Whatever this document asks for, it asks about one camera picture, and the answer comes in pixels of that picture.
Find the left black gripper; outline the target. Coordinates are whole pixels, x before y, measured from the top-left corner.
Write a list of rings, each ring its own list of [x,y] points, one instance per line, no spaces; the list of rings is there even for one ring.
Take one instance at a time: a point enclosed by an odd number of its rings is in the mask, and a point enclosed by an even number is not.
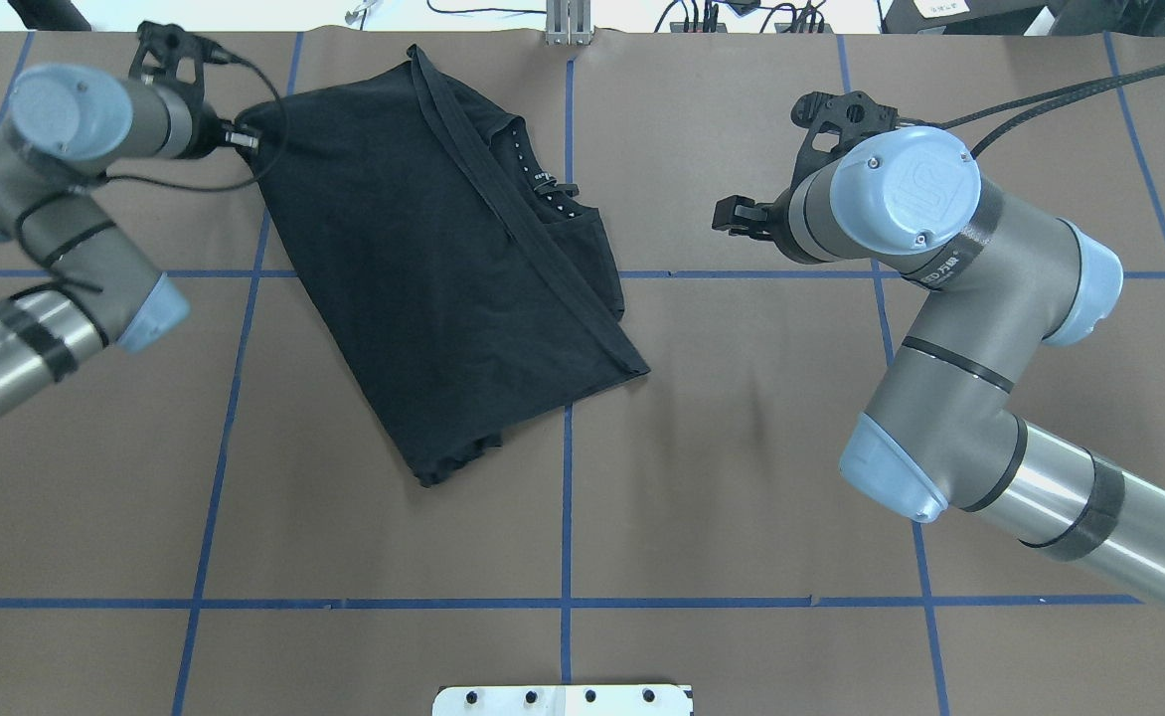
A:
[[[260,132],[220,118],[206,100],[206,66],[236,65],[241,56],[214,40],[151,20],[137,24],[136,38],[128,76],[163,99],[168,130],[161,158],[202,159],[219,148],[259,151]]]

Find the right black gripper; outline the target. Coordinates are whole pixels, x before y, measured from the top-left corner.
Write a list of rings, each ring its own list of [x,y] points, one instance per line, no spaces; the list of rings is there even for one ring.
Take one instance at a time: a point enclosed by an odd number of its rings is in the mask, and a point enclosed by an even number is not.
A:
[[[713,231],[774,244],[796,244],[796,190],[816,172],[845,157],[866,139],[894,132],[901,125],[901,109],[880,104],[863,91],[840,95],[812,91],[798,99],[791,121],[806,132],[793,159],[790,186],[774,201],[756,201],[741,194],[719,200],[713,213]]]

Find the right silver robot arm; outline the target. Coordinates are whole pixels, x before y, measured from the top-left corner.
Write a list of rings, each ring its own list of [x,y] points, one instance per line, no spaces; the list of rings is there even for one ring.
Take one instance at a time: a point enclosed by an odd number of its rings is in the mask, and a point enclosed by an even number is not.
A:
[[[871,95],[814,91],[791,121],[806,136],[790,186],[723,198],[714,231],[806,265],[874,260],[926,291],[842,477],[910,522],[977,515],[1165,607],[1165,490],[1008,409],[1042,346],[1078,343],[1118,304],[1117,254],[1000,189],[956,135]]]

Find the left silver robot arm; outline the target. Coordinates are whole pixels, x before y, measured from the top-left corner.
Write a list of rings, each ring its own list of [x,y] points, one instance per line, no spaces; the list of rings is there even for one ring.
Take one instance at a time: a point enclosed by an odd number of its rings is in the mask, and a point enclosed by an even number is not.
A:
[[[169,272],[93,199],[118,159],[256,151],[257,132],[219,116],[205,69],[250,68],[214,40],[146,20],[127,77],[82,64],[20,72],[0,121],[0,244],[41,284],[0,298],[0,419],[110,346],[141,352],[189,314]]]

